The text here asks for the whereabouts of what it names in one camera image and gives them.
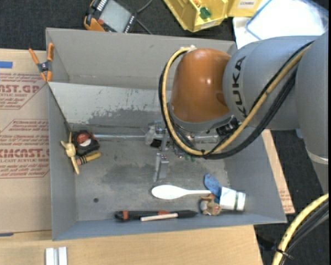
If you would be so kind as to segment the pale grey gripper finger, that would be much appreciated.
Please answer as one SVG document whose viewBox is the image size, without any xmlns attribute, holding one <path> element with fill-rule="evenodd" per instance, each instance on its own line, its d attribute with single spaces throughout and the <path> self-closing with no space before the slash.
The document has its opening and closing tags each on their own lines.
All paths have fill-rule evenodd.
<svg viewBox="0 0 331 265">
<path fill-rule="evenodd" d="M 161 148 L 165 145 L 166 132 L 162 121 L 153 121 L 148 124 L 145 135 L 145 144 L 150 147 Z"/>
<path fill-rule="evenodd" d="M 166 153 L 158 152 L 156 155 L 154 182 L 166 179 L 168 172 L 169 159 Z"/>
</svg>

